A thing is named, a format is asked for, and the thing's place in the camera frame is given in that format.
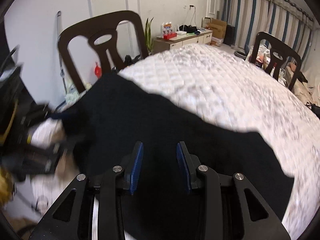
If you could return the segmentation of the black pants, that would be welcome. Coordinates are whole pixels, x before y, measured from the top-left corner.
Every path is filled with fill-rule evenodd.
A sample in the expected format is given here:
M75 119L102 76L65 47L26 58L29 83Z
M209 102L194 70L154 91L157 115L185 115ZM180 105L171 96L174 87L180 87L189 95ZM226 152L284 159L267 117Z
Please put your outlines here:
M181 141L217 173L242 173L284 217L294 180L258 132L206 123L117 74L104 75L61 120L67 137L77 138L74 160L88 176L119 165L136 142L143 143L137 189L121 200L125 231L135 239L204 239L206 195L187 189L176 154Z

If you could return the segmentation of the white quilted floral bedspread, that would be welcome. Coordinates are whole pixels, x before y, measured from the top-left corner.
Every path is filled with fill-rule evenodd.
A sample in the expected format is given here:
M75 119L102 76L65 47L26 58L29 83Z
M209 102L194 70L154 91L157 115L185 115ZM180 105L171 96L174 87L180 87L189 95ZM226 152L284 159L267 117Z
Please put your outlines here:
M202 120L235 131L258 131L294 176L283 224L305 239L319 208L319 120L299 82L293 91L218 48L188 45L127 67L120 75Z

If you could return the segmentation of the dark wooden chair near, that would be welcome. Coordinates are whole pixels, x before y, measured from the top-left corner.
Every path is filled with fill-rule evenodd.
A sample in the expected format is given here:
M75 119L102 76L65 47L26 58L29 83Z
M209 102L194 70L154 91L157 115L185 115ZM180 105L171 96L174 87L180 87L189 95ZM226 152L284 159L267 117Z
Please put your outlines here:
M126 66L117 50L117 26L120 22L127 21L133 24L136 32L140 56L145 59L149 56L145 43L144 30L140 16L130 10L115 11L108 14L96 16L65 29L59 36L57 47L62 57L67 72L73 81L78 93L84 92L85 86L74 65L73 59L68 50L69 42L77 37L87 38L88 45L99 57L102 73L110 73L111 65L107 57L110 54L112 62L117 70L122 70Z

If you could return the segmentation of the dark wooden chair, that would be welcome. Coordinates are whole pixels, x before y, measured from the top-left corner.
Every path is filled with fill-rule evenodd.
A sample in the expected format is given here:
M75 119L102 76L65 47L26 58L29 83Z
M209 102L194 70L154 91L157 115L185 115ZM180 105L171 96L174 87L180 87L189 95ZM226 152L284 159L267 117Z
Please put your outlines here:
M69 42L77 37L87 38L88 45L99 57L102 73L110 73L111 65L107 57L110 54L112 62L117 70L122 70L126 66L117 50L117 26L120 22L127 21L133 24L136 32L140 56L145 59L149 56L145 43L144 30L140 16L130 10L115 11L108 14L96 16L65 29L59 36L57 47L62 57L67 72L73 81L78 93L84 92L85 86L74 65L73 59L68 50Z
M252 54L249 57L249 62L252 64L255 64L256 62L258 49L260 46L260 42L262 40L266 40L271 46L271 50L270 50L271 58L268 66L265 69L265 72L267 74L271 74L272 69L274 69L273 76L272 76L274 79L278 80L280 68L286 63L287 59L293 58L295 60L296 68L295 68L295 71L293 71L291 82L287 87L291 91L299 76L300 69L302 66L302 61L300 56L292 48L290 48L281 40L277 39L276 37L272 36L269 33L261 31L256 35Z

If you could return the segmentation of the green snake plant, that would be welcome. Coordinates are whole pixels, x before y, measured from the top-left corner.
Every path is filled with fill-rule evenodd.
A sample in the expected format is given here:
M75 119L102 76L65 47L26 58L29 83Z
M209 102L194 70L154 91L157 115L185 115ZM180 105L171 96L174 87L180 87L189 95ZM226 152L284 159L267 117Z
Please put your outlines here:
M152 19L146 19L146 23L145 23L145 30L144 30L144 37L145 37L145 44L146 44L146 48L148 50L148 54L152 53L152 49L153 49L153 38L151 35L151 25L152 25Z

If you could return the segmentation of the dark wooden chair far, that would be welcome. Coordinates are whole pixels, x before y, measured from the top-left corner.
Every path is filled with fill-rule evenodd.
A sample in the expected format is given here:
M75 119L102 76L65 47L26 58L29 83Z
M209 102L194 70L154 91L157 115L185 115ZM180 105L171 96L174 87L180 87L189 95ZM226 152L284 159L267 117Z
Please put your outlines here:
M267 74L271 74L272 69L274 69L273 76L272 76L274 79L278 80L280 68L286 63L287 59L293 58L295 60L296 68L295 68L295 71L293 71L291 82L287 87L291 91L299 76L300 69L302 66L302 61L300 56L292 48L290 48L281 40L277 39L276 37L272 36L269 33L261 31L256 35L252 54L249 57L249 62L252 64L255 64L256 62L258 49L260 46L260 42L262 40L266 40L271 46L271 50L270 50L271 58L268 66L265 69L265 72Z

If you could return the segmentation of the low white cabinet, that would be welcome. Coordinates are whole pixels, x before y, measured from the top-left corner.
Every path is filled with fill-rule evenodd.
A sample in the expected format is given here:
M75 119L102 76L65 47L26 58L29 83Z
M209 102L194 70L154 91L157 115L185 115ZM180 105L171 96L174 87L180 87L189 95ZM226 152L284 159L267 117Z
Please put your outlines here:
M188 44L210 44L212 41L212 31L205 29L201 31L199 35L196 34L185 34L177 35L176 37L165 40L161 37L156 37L153 40L152 54L161 53L166 50L172 50L176 48L181 48L182 46Z

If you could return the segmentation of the black speaker box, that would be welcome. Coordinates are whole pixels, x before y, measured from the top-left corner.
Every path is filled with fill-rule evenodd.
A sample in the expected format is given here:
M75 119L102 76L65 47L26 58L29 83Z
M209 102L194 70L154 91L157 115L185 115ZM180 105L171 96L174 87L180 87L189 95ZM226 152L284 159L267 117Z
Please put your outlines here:
M225 37L223 39L223 43L228 46L233 46L235 42L235 27L232 25L226 26Z

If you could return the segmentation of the red white tissue box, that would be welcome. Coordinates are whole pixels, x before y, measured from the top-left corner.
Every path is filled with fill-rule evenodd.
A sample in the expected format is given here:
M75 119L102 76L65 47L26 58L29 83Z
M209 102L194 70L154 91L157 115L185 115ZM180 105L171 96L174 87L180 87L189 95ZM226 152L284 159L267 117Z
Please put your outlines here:
M164 40L169 40L169 39L174 38L176 36L177 36L177 34L174 31L174 28L173 28L171 22L163 23L161 25L161 37Z

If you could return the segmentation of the cardboard box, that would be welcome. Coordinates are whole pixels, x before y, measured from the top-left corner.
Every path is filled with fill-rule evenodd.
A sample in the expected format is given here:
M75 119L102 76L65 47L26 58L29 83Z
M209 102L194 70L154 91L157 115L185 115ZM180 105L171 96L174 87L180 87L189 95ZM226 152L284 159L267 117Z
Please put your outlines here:
M220 47L225 38L227 23L222 20L212 19L206 26L207 29L212 31L211 44Z

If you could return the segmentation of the striped blue beige curtain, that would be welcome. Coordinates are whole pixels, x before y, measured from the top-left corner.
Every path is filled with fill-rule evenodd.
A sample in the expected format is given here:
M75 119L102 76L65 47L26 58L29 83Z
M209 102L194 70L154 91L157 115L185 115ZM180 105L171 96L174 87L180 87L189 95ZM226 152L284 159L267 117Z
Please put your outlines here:
M308 54L314 19L290 0L221 0L220 19L234 27L237 48L250 48L257 33L264 31L301 59Z

